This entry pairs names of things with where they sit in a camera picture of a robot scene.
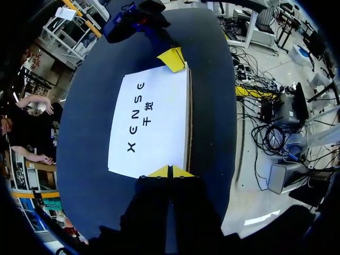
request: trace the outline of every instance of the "table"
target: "table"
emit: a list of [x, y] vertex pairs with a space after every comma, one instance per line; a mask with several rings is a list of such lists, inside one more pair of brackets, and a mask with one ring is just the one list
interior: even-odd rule
[[[128, 1], [113, 4], [118, 12]], [[190, 172], [206, 181], [222, 222], [236, 147], [231, 54], [210, 10], [172, 10], [164, 16], [172, 24], [168, 32], [182, 45], [192, 75]], [[65, 213], [88, 239], [99, 235], [100, 225], [119, 230], [120, 216], [134, 195], [136, 179], [107, 169], [109, 136], [122, 79], [125, 74], [162, 65], [148, 39], [137, 33], [111, 45], [100, 38], [75, 74], [59, 130], [57, 177]]]

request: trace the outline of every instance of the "black cable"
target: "black cable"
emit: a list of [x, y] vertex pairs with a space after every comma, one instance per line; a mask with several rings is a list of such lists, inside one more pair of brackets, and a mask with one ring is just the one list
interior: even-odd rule
[[336, 98], [320, 98], [314, 99], [313, 101], [327, 101], [327, 100], [336, 100]]
[[322, 123], [324, 125], [335, 126], [334, 124], [326, 123], [326, 122], [323, 122], [323, 121], [317, 121], [317, 120], [314, 120], [314, 121]]
[[319, 157], [319, 158], [316, 158], [316, 159], [313, 159], [313, 160], [308, 160], [308, 159], [306, 159], [306, 161], [308, 161], [308, 162], [315, 162], [315, 161], [317, 161], [317, 160], [320, 160], [320, 159], [322, 159], [322, 158], [324, 158], [324, 157], [326, 157], [326, 156], [328, 156], [328, 155], [330, 155], [330, 154], [332, 154], [332, 153], [334, 153], [334, 152], [337, 152], [337, 151], [339, 151], [340, 149], [336, 149], [336, 150], [334, 150], [334, 151], [332, 151], [332, 152], [329, 152], [329, 153], [327, 153], [327, 154], [325, 154], [325, 155], [323, 155], [323, 156], [321, 156], [321, 157]]

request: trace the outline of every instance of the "poster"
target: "poster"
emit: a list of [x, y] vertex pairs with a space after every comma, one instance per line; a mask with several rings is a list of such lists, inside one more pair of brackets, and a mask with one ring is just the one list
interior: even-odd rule
[[188, 72], [167, 66], [123, 78], [110, 134], [109, 171], [139, 178], [165, 165], [186, 166]]

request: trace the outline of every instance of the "wall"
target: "wall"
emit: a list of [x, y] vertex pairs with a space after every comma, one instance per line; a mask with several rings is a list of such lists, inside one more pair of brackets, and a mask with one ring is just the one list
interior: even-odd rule
[[59, 79], [59, 75], [51, 70], [55, 60], [40, 50], [36, 45], [32, 45], [29, 50], [32, 55], [26, 60], [23, 66], [45, 80], [56, 84]]

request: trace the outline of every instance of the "person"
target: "person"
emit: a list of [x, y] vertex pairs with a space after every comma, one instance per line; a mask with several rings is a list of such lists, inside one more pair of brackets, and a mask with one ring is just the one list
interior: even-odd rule
[[[46, 110], [39, 116], [29, 115], [23, 108], [30, 103], [43, 103]], [[2, 135], [8, 136], [11, 148], [32, 162], [52, 164], [56, 162], [56, 147], [53, 144], [53, 121], [60, 124], [63, 108], [51, 104], [47, 97], [31, 95], [19, 102], [9, 102], [7, 116], [1, 116]], [[37, 154], [26, 150], [37, 148]]]

